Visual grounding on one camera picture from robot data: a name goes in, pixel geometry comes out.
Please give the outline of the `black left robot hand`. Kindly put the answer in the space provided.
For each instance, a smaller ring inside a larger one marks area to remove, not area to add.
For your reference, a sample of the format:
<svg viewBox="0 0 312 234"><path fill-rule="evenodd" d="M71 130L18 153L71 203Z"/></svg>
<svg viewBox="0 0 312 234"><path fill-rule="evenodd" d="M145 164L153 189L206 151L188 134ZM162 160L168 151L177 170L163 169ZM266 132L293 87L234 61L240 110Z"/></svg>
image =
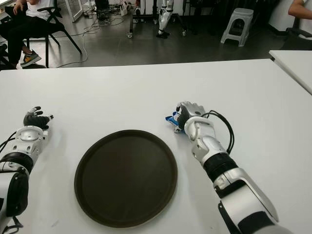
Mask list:
<svg viewBox="0 0 312 234"><path fill-rule="evenodd" d="M40 106L36 106L27 111L23 119L24 126L36 126L42 130L49 128L48 123L54 118L54 115L43 115Z"/></svg>

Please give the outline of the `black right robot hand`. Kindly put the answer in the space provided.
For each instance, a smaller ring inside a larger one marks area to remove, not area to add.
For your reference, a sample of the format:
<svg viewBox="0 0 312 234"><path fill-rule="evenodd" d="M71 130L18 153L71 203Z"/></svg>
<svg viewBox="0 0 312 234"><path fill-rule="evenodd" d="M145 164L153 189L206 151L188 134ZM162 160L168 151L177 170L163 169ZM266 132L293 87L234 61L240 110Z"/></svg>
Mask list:
<svg viewBox="0 0 312 234"><path fill-rule="evenodd" d="M184 125L188 119L195 116L202 116L206 113L203 106L189 101L181 102L176 108L176 114L174 120L177 122L174 129L175 133L184 131Z"/></svg>

